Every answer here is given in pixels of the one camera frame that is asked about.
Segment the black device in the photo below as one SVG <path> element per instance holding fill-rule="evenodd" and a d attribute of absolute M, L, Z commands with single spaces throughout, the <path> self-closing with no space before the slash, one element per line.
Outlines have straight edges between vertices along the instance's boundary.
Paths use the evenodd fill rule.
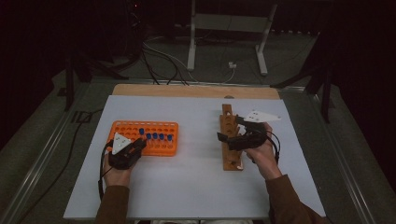
<path fill-rule="evenodd" d="M 98 181 L 98 188 L 99 188 L 99 197 L 102 200 L 104 191 L 103 191 L 103 176 L 110 171 L 111 169 L 117 170 L 127 170 L 131 166 L 133 166 L 141 157 L 142 157 L 142 150 L 147 145 L 147 140 L 143 140 L 141 138 L 136 139 L 134 142 L 131 142 L 128 146 L 123 148 L 121 151 L 113 155 L 112 152 L 108 153 L 108 164 L 111 168 L 103 174 L 103 162 L 105 158 L 105 152 L 108 147 L 113 147 L 114 140 L 111 139 L 108 143 L 106 143 L 105 147 L 102 151 L 102 157 L 100 162 L 100 171 L 99 171 L 99 181 Z"/>
<path fill-rule="evenodd" d="M 279 139 L 271 132 L 268 132 L 262 123 L 255 123 L 245 121 L 244 118 L 236 116 L 235 122 L 237 124 L 245 126 L 245 133 L 235 137 L 229 137 L 224 133 L 218 133 L 218 139 L 220 142 L 227 143 L 230 150 L 244 150 L 247 148 L 254 148 L 261 146 L 265 141 L 270 141 L 275 149 L 276 162 L 279 160 L 280 143 Z M 268 137 L 268 133 L 274 136 L 278 142 L 278 147 L 274 141 Z"/>
<path fill-rule="evenodd" d="M 142 150 L 147 145 L 147 140 L 138 138 L 117 154 L 109 153 L 108 163 L 111 167 L 118 170 L 127 170 L 134 165 L 140 157 L 142 157 Z"/>

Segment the black cable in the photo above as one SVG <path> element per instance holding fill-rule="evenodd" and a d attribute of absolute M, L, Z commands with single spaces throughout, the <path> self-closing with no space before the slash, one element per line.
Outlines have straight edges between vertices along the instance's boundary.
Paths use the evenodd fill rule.
<path fill-rule="evenodd" d="M 88 120 L 93 114 L 102 111 L 103 109 L 100 110 L 96 110 L 94 112 L 86 112 L 88 113 L 87 117 L 85 117 L 82 121 Z M 62 168 L 61 172 L 55 177 L 55 179 L 52 181 L 52 183 L 47 187 L 47 189 L 44 191 L 44 193 L 28 208 L 28 210 L 21 216 L 21 218 L 19 219 L 19 221 L 17 222 L 18 224 L 22 223 L 23 220 L 27 217 L 27 215 L 29 215 L 29 213 L 35 208 L 35 206 L 44 198 L 44 196 L 47 195 L 47 193 L 50 191 L 50 189 L 55 185 L 55 183 L 58 181 L 58 179 L 61 177 L 61 175 L 64 173 L 64 170 L 66 169 L 67 165 L 70 162 L 72 153 L 73 153 L 73 148 L 74 148 L 74 144 L 76 143 L 76 138 L 77 138 L 77 133 L 79 128 L 81 127 L 81 125 L 84 123 L 82 122 L 77 126 L 76 131 L 73 135 L 73 140 L 72 140 L 72 144 L 70 146 L 69 149 L 69 154 L 67 156 L 66 159 L 66 163 L 64 164 L 64 167 Z"/>
<path fill-rule="evenodd" d="M 103 163 L 105 161 L 105 152 L 106 152 L 106 149 L 108 147 L 113 147 L 113 143 L 114 143 L 113 139 L 111 139 L 108 143 L 106 143 L 105 147 L 102 150 L 102 154 L 101 154 L 100 169 L 99 169 L 99 180 L 98 180 L 98 188 L 99 188 L 100 200 L 102 200 L 103 195 L 105 195 L 105 191 L 103 190 L 103 179 L 102 178 L 103 178 L 103 176 L 105 176 L 105 174 L 107 174 L 107 172 L 109 172 L 113 168 L 113 167 L 111 167 L 104 174 L 102 174 L 102 172 L 103 172 Z"/>
<path fill-rule="evenodd" d="M 160 56 L 160 55 L 156 55 L 156 54 L 153 54 L 153 53 L 149 53 L 149 52 L 146 52 L 146 51 L 145 51 L 145 54 L 149 54 L 149 55 L 152 55 L 152 56 L 155 56 L 155 57 L 164 58 L 165 60 L 167 60 L 167 61 L 171 62 L 173 65 L 175 65 L 175 63 L 174 63 L 172 60 L 170 60 L 169 58 L 166 58 L 166 57 L 163 57 L 163 56 Z M 175 74 L 174 74 L 171 78 L 168 78 L 168 77 L 161 76 L 160 74 L 154 72 L 154 70 L 152 69 L 152 67 L 150 67 L 150 68 L 151 68 L 151 72 L 154 73 L 155 75 L 157 75 L 158 77 L 162 77 L 162 78 L 164 78 L 164 79 L 168 79 L 168 82 L 166 83 L 166 85 L 169 85 L 170 81 L 172 81 L 172 80 L 177 76 L 177 73 L 178 73 L 178 68 L 176 67 L 176 72 L 175 72 Z"/>
<path fill-rule="evenodd" d="M 153 82 L 155 82 L 157 85 L 160 85 L 160 83 L 158 82 L 157 78 L 154 76 L 155 72 L 152 70 L 151 65 L 149 65 L 149 62 L 147 61 L 146 55 L 145 55 L 145 51 L 142 50 L 142 60 L 143 63 L 146 65 L 149 74 L 151 75 L 151 78 L 153 80 Z"/>
<path fill-rule="evenodd" d="M 141 36 L 139 36 L 137 34 L 138 30 L 141 28 L 140 24 L 141 24 L 141 20 L 132 12 L 132 6 L 131 3 L 129 1 L 122 1 L 123 3 L 123 7 L 124 7 L 124 14 L 125 14 L 125 18 L 126 18 L 126 40 L 125 40 L 125 48 L 124 48 L 124 52 L 123 54 L 126 53 L 126 50 L 128 49 L 128 45 L 129 45 L 129 41 L 128 41 L 128 33 L 131 32 L 132 36 L 133 36 L 133 40 L 136 41 L 137 47 L 139 49 L 142 48 L 142 44 L 143 43 L 143 39 L 141 38 Z M 110 66 L 110 69 L 116 70 L 116 71 L 122 71 L 127 69 L 128 67 L 132 66 L 133 64 L 135 64 L 137 62 L 137 60 L 139 59 L 140 55 L 139 54 L 129 54 L 127 56 L 128 58 L 128 62 L 126 63 L 122 63 L 122 64 L 118 64 L 118 65 L 114 65 L 114 66 Z"/>
<path fill-rule="evenodd" d="M 267 132 L 270 133 L 277 140 L 277 146 L 276 146 L 274 140 L 272 140 L 271 138 L 267 138 L 271 142 L 271 144 L 274 146 L 274 149 L 275 149 L 275 160 L 276 160 L 276 164 L 277 164 L 279 162 L 280 141 L 279 141 L 279 138 L 277 138 L 277 136 L 274 133 L 269 132 L 269 131 L 267 131 Z"/>
<path fill-rule="evenodd" d="M 143 49 L 144 49 L 144 50 L 152 51 L 152 52 L 154 52 L 154 53 L 157 53 L 157 54 L 151 54 L 151 53 L 146 52 L 147 54 L 150 54 L 150 55 L 153 55 L 153 56 L 156 56 L 156 57 L 161 57 L 161 58 L 167 60 L 168 62 L 170 62 L 170 63 L 175 67 L 176 72 L 175 72 L 174 76 L 171 77 L 171 78 L 168 80 L 168 82 L 166 83 L 166 85 L 169 85 L 169 83 L 170 83 L 173 79 L 175 79 L 175 78 L 177 77 L 177 75 L 180 76 L 180 80 L 179 80 L 179 81 L 180 81 L 183 85 L 189 85 L 189 84 L 187 83 L 187 81 L 183 78 L 183 76 L 181 75 L 180 69 L 177 67 L 177 64 L 176 64 L 167 54 L 164 54 L 164 53 L 162 53 L 162 52 L 159 52 L 159 51 L 157 51 L 157 50 L 150 49 L 150 48 L 145 48 L 145 47 L 143 47 Z"/>

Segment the white tag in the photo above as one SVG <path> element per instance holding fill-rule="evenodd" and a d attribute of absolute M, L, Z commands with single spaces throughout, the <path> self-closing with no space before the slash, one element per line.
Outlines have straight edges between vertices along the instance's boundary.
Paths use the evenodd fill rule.
<path fill-rule="evenodd" d="M 116 155 L 119 151 L 123 150 L 129 144 L 131 144 L 131 139 L 126 138 L 119 133 L 115 133 L 113 149 L 111 150 L 111 153 L 113 153 L 113 155 Z"/>
<path fill-rule="evenodd" d="M 244 121 L 263 123 L 267 121 L 280 120 L 280 116 L 266 114 L 257 110 L 252 110 L 245 118 Z"/>

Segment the wooden block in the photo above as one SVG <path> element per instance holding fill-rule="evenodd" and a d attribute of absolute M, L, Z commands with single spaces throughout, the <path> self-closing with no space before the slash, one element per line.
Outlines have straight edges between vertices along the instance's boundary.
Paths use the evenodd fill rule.
<path fill-rule="evenodd" d="M 239 134 L 238 124 L 235 122 L 236 116 L 233 115 L 231 105 L 222 105 L 222 115 L 219 117 L 220 132 L 229 137 L 235 137 Z M 241 160 L 242 151 L 230 150 L 226 143 L 221 142 L 223 170 L 225 171 L 242 171 L 243 164 Z"/>
<path fill-rule="evenodd" d="M 114 88 L 112 94 L 133 96 L 183 96 L 205 98 L 224 98 L 226 96 L 232 96 L 235 99 L 280 99 L 277 90 L 274 88 L 231 86 L 118 84 Z"/>

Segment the dark background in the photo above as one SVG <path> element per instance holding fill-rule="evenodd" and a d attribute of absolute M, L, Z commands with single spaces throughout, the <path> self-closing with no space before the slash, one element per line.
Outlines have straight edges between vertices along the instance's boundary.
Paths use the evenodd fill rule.
<path fill-rule="evenodd" d="M 268 8 L 263 1 L 249 1 L 255 7 L 236 0 L 213 2 L 198 1 L 197 10 L 260 16 L 266 13 L 262 8 Z M 149 26 L 172 38 L 175 24 L 189 24 L 190 10 L 185 0 L 3 0 L 0 148 L 52 91 L 51 78 L 64 70 L 65 55 L 82 50 L 94 59 L 111 61 L 115 55 L 138 51 L 139 45 L 124 48 L 124 41 L 136 38 L 130 27 L 138 25 L 145 33 Z M 130 12 L 138 20 L 126 20 Z M 289 1 L 279 5 L 272 27 L 277 34 L 320 32 L 303 71 L 332 55 L 332 84 L 340 88 L 393 189 L 395 15 L 396 5 L 390 1 Z M 89 81 L 89 76 L 82 80 Z"/>

